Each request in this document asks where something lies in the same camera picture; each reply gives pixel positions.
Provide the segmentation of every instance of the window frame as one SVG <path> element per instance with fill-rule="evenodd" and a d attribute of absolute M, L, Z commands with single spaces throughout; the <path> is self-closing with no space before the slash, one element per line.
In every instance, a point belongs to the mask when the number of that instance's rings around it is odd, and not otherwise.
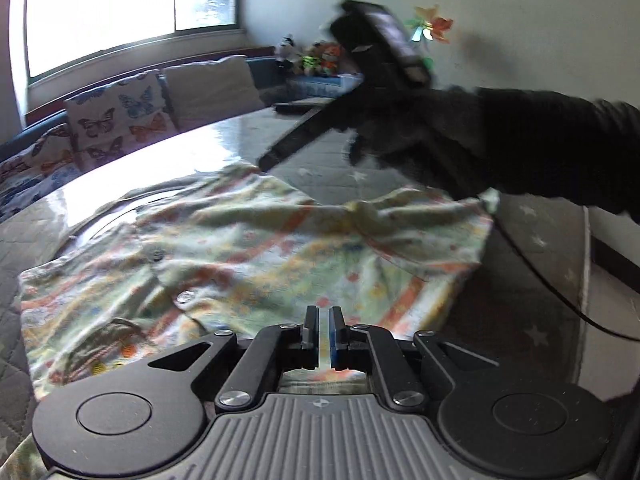
<path fill-rule="evenodd" d="M 206 34 L 208 32 L 242 29 L 240 24 L 240 20 L 241 20 L 240 0 L 235 0 L 236 12 L 234 15 L 234 23 L 231 25 L 211 25 L 209 27 L 186 28 L 185 30 L 176 30 L 175 32 L 172 32 L 170 34 L 163 34 L 162 36 L 154 36 L 152 38 L 145 38 L 144 40 L 133 41 L 132 43 L 124 43 L 117 46 L 112 46 L 111 48 L 98 50 L 97 52 L 92 52 L 91 54 L 87 54 L 86 56 L 78 57 L 77 59 L 73 59 L 65 64 L 53 67 L 51 70 L 47 70 L 46 72 L 43 72 L 36 76 L 32 76 L 30 66 L 29 66 L 29 44 L 27 42 L 27 1 L 28 0 L 24 0 L 24 9 L 22 12 L 22 32 L 23 32 L 23 38 L 24 38 L 24 63 L 25 63 L 25 69 L 27 73 L 28 86 L 50 75 L 53 75 L 57 72 L 62 72 L 75 65 L 84 63 L 92 59 L 96 59 L 97 57 L 104 56 L 105 54 L 111 54 L 113 52 L 117 52 L 119 50 L 125 50 L 127 48 L 135 48 L 143 44 L 153 43 L 155 41 L 170 40 L 172 38 L 180 38 L 183 36 L 197 36 L 198 34 Z M 175 25 L 176 25 L 176 15 L 175 15 L 175 0 L 174 0 L 174 28 L 176 28 Z"/>

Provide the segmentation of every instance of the window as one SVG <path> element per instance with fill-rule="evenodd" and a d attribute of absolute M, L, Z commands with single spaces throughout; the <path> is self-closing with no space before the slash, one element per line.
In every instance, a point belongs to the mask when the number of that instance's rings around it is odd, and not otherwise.
<path fill-rule="evenodd" d="M 26 0 L 30 81 L 124 45 L 237 26 L 236 0 Z"/>

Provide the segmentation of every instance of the sofa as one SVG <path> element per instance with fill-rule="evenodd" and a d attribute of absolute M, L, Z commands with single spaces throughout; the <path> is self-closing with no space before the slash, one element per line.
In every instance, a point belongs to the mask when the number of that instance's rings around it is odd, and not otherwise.
<path fill-rule="evenodd" d="M 287 78 L 275 58 L 244 56 L 146 70 L 84 91 L 0 146 L 0 222 L 160 140 L 274 102 L 343 91 L 339 78 Z"/>

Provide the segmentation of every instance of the sleeve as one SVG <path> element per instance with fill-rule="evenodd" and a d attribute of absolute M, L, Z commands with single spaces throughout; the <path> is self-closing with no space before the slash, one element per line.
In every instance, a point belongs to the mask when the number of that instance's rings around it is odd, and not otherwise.
<path fill-rule="evenodd" d="M 640 221 L 640 112 L 555 92 L 480 89 L 488 183 Z"/>

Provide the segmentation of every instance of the butterfly print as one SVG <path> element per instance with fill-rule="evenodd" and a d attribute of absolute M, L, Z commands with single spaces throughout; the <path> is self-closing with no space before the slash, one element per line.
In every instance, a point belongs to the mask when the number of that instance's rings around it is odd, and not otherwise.
<path fill-rule="evenodd" d="M 86 152 L 95 160 L 95 167 L 98 168 L 107 162 L 112 162 L 117 158 L 124 156 L 124 152 L 122 151 L 122 141 L 122 136 L 114 139 L 106 152 L 101 148 L 87 148 Z"/>
<path fill-rule="evenodd" d="M 10 187 L 9 189 L 5 190 L 2 193 L 2 195 L 0 196 L 0 206 L 4 207 L 9 202 L 11 202 L 11 200 L 18 193 L 26 191 L 30 187 L 33 187 L 36 184 L 39 184 L 41 181 L 42 181 L 41 177 L 30 178 L 29 180 L 25 180 L 25 181 L 21 182 L 20 184 L 17 184 L 16 186 Z"/>
<path fill-rule="evenodd" d="M 130 126 L 129 130 L 136 136 L 137 142 L 146 142 L 148 134 L 166 131 L 166 121 L 162 114 L 156 114 L 148 126 Z"/>
<path fill-rule="evenodd" d="M 88 90 L 87 92 L 82 92 L 80 95 L 72 98 L 72 101 L 76 104 L 83 105 L 85 102 L 96 97 L 100 97 L 102 94 L 104 94 L 104 88 L 95 88 L 93 90 Z"/>
<path fill-rule="evenodd" d="M 10 176 L 14 176 L 28 169 L 29 166 L 22 160 L 21 157 L 17 157 L 17 160 L 9 159 L 8 161 L 0 165 L 0 182 L 4 182 Z"/>
<path fill-rule="evenodd" d="M 37 156 L 38 153 L 41 152 L 44 143 L 47 142 L 49 137 L 71 137 L 71 133 L 64 126 L 60 126 L 59 128 L 52 128 L 46 134 L 41 136 L 31 150 L 31 156 Z"/>
<path fill-rule="evenodd" d="M 127 114 L 132 119 L 137 119 L 140 115 L 151 115 L 156 109 L 151 102 L 154 98 L 151 86 L 146 87 L 146 90 L 142 92 L 140 101 L 136 101 L 133 97 L 120 94 L 118 96 L 122 106 L 127 109 Z"/>
<path fill-rule="evenodd" d="M 69 150 L 63 150 L 60 160 L 50 160 L 40 165 L 40 171 L 44 175 L 48 175 L 61 164 L 70 164 L 74 161 L 73 155 Z"/>
<path fill-rule="evenodd" d="M 102 114 L 100 119 L 80 119 L 78 124 L 82 126 L 86 132 L 87 137 L 95 139 L 99 134 L 107 134 L 113 130 L 113 113 L 115 108 L 109 108 Z"/>

